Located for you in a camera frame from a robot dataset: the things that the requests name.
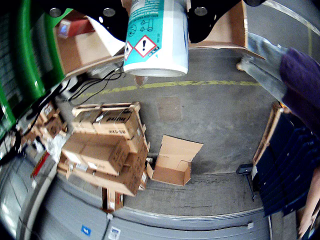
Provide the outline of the bare person hand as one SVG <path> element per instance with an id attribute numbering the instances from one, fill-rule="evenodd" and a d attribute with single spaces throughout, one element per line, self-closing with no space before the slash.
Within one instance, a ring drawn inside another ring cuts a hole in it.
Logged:
<path id="1" fill-rule="evenodd" d="M 298 227 L 298 239 L 301 239 L 308 228 L 315 222 L 315 215 L 304 212 Z"/>

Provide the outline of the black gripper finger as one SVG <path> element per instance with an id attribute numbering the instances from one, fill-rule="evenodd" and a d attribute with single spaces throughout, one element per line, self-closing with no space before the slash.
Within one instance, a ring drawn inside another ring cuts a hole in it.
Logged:
<path id="1" fill-rule="evenodd" d="M 54 18 L 73 9 L 96 20 L 119 41 L 126 41 L 129 15 L 120 0 L 37 0 L 36 3 Z"/>
<path id="2" fill-rule="evenodd" d="M 257 7 L 262 0 L 189 0 L 190 44 L 247 44 L 246 6 Z"/>

